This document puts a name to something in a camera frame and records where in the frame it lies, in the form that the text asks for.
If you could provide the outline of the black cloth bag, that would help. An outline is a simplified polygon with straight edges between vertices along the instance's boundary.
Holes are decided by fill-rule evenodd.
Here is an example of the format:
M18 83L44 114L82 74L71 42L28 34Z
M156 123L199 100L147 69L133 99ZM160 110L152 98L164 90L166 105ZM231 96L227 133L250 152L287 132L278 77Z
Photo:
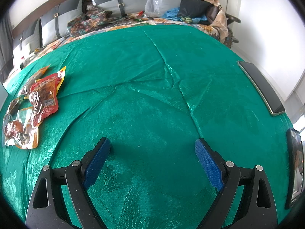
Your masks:
M200 18L206 14L214 5L202 0L181 0L179 12L177 14L180 18Z

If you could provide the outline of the orange clear snack bag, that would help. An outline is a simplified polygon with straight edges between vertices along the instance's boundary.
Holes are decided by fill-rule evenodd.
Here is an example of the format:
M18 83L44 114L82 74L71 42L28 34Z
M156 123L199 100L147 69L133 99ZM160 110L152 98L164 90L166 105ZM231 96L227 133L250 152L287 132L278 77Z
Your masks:
M38 126L31 125L33 107L20 109L25 95L15 98L3 117L2 146L16 146L19 149L34 149L39 143Z

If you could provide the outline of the orange walnut snack bag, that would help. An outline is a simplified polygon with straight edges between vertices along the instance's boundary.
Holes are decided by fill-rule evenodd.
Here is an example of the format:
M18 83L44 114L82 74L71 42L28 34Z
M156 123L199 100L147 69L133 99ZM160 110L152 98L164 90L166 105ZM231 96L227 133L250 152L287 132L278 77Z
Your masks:
M40 68L26 81L26 83L18 92L17 100L21 101L28 97L28 95L30 94L31 86L35 83L37 79L40 79L45 74L48 68L49 66Z

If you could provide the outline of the red yellow snack bag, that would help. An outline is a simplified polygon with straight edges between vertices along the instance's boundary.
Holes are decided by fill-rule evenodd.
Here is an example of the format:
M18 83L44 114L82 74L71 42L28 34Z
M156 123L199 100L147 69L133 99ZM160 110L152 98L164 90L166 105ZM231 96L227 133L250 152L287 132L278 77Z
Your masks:
M58 110L57 93L64 81L66 66L60 71L36 81L30 88L29 101L33 106L30 117L32 127L39 126L43 120Z

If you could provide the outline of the floral sofa cover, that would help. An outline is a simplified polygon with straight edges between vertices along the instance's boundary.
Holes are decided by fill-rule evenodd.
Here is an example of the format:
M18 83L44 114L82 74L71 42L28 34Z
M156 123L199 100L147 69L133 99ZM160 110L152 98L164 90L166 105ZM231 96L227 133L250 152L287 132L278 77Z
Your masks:
M154 19L145 19L145 18L132 18L132 20L118 20L116 22L112 22L109 24L103 24L102 27L94 27L92 30L85 31L83 29L76 29L77 26L80 26L79 18L75 19L76 25L72 27L73 35L67 35L60 39L55 40L54 42L48 44L45 47L40 47L34 49L33 53L30 53L26 56L25 59L20 60L19 64L22 67L26 67L27 65L33 63L38 60L42 56L58 49L59 47L71 43L76 40L80 40L82 38L96 35L99 33L105 33L108 31L115 31L124 28L136 27L136 26L146 26L146 25L187 25L192 26L207 35L213 37L218 40L228 48L232 47L232 43L238 42L234 39L233 32L228 27L223 27L220 22L216 22L214 24L209 24L208 21L203 21L201 18L180 18L173 17L169 15L165 15L162 18L154 18Z

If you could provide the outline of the green satin tablecloth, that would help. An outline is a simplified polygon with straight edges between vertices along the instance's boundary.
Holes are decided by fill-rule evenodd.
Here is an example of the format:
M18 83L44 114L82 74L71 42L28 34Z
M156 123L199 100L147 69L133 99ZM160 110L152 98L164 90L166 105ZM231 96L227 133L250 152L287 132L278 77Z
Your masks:
M4 197L24 220L42 167L67 166L106 137L111 153L88 194L107 227L196 228L216 197L194 151L204 138L225 160L264 168L282 220L292 124L270 115L238 61L183 25L141 25L58 47L5 84L11 100L40 68L66 69L38 147L1 148Z

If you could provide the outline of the black smartphone far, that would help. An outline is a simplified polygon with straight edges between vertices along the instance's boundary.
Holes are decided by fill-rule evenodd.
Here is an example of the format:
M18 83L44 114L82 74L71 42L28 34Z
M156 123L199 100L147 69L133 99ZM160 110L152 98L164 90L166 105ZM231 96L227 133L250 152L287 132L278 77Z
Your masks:
M276 92L264 77L264 75L257 69L257 67L245 61L238 61L238 66L245 73L251 83L254 85L261 98L263 99L269 113L272 116L277 116L285 113L285 108L277 96Z

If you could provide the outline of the beige patterned blanket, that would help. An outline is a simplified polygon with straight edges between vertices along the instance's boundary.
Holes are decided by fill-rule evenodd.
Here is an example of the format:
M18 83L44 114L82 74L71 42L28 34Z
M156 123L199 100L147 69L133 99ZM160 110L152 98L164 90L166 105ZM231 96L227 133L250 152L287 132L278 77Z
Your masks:
M206 33L207 35L214 37L219 42L224 44L226 38L229 35L229 30L227 28L227 17L222 9L219 0L199 0L199 1L205 1L212 5L212 7L208 9L206 15L208 22L210 24L200 25L199 26L200 30Z

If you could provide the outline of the floral pillow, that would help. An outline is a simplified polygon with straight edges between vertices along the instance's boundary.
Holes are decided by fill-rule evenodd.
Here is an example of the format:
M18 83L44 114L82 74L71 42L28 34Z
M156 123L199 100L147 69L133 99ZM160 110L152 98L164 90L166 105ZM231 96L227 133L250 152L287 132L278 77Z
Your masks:
M68 22L68 33L71 37L78 37L102 29L113 22L111 15L112 11L110 10L88 5L85 14Z

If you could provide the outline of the grey cushion left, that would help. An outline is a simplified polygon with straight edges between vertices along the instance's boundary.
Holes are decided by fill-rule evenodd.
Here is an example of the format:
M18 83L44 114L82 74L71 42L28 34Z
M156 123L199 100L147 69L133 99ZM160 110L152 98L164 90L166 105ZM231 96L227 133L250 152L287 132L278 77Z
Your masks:
M68 23L83 13L83 0L66 0L40 17L42 45L69 34Z

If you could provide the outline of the clear plastic bag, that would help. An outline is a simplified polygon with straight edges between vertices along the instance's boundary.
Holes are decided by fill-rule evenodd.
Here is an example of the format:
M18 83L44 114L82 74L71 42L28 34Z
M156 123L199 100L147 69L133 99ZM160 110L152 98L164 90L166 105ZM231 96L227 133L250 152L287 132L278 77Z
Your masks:
M162 15L161 5L163 0L147 0L145 5L145 14L148 17L157 18Z

